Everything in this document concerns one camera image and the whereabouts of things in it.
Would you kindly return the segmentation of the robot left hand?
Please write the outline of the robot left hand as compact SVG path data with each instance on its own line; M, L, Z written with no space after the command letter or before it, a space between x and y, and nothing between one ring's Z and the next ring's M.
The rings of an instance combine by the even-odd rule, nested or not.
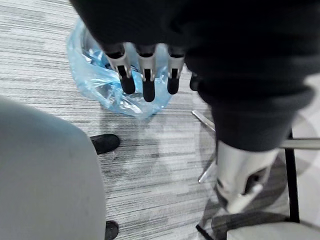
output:
M75 11L118 73L135 91L125 43L135 46L147 102L155 98L156 46L168 53L167 90L183 66L210 105L215 124L222 207L239 213L262 191L297 112L320 71L317 0L73 0Z

